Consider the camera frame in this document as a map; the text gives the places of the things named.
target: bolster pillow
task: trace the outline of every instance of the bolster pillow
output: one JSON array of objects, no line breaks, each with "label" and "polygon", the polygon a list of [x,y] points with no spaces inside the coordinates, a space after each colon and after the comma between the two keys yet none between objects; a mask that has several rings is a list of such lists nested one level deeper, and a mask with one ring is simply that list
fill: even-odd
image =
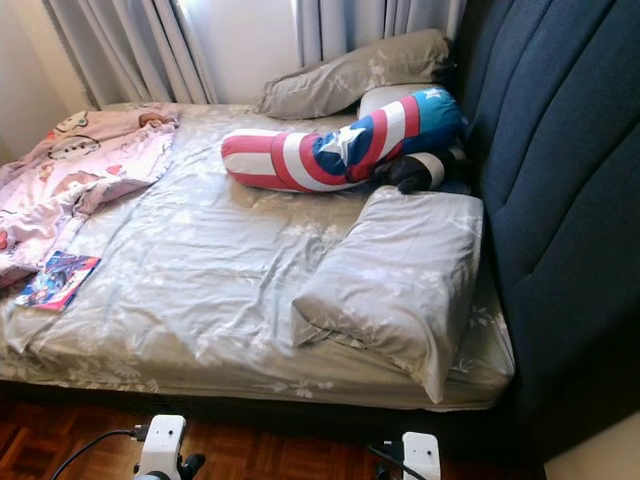
[{"label": "bolster pillow", "polygon": [[350,188],[376,166],[401,155],[444,150],[462,128],[462,114],[442,87],[373,111],[327,135],[240,129],[222,143],[222,160],[240,183],[294,192]]}]

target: pillow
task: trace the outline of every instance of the pillow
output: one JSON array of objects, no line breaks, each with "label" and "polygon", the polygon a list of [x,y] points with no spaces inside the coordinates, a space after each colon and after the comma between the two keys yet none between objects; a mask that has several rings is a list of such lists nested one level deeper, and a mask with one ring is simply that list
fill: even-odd
[{"label": "pillow", "polygon": [[379,188],[293,300],[292,344],[331,336],[364,346],[441,401],[469,317],[482,221],[477,198]]},{"label": "pillow", "polygon": [[272,190],[343,190],[369,180],[375,166],[399,155],[443,150],[462,114],[442,87],[416,92],[351,125],[317,133],[241,129],[222,142],[222,160],[240,183]]},{"label": "pillow", "polygon": [[323,117],[372,88],[440,83],[449,65],[449,40],[439,30],[399,35],[267,82],[260,110],[285,120]]},{"label": "pillow", "polygon": [[374,110],[396,102],[402,97],[406,97],[412,93],[426,90],[429,87],[433,87],[433,85],[429,85],[428,83],[410,83],[408,85],[393,85],[391,87],[378,87],[369,90],[362,96],[362,100],[360,100],[358,118],[366,117]]}]

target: wooden floor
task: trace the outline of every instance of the wooden floor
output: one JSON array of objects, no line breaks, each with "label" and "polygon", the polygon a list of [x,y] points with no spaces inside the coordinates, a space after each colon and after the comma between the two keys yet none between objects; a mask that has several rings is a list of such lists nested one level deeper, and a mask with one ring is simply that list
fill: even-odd
[{"label": "wooden floor", "polygon": [[[45,407],[0,399],[0,479],[50,479],[73,452],[103,432],[149,423],[96,407]],[[371,480],[378,459],[364,446],[287,438],[256,430],[188,421],[182,454],[204,453],[197,480]],[[103,440],[61,479],[133,478],[142,444],[124,436]],[[538,480],[530,471],[443,462],[444,480]]]}]

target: white curtain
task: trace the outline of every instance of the white curtain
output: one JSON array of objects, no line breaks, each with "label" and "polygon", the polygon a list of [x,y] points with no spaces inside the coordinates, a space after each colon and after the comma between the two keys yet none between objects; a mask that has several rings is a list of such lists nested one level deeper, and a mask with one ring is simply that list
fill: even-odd
[{"label": "white curtain", "polygon": [[302,66],[367,43],[438,28],[455,37],[465,0],[294,0]]},{"label": "white curtain", "polygon": [[217,102],[188,14],[172,0],[49,3],[97,106]]}]

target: mattress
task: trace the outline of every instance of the mattress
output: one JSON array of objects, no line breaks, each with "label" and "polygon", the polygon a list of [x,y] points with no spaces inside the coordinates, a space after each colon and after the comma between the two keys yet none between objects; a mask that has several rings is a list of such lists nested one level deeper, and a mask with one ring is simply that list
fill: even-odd
[{"label": "mattress", "polygon": [[292,298],[355,222],[367,192],[244,187],[226,174],[220,145],[236,128],[326,133],[352,116],[284,122],[252,106],[190,105],[180,106],[180,121],[166,175],[102,207],[74,239],[69,252],[103,260],[65,312],[14,305],[22,285],[0,291],[0,378],[386,408],[496,402],[514,360],[486,265],[437,405],[374,352],[333,340],[288,346]]}]

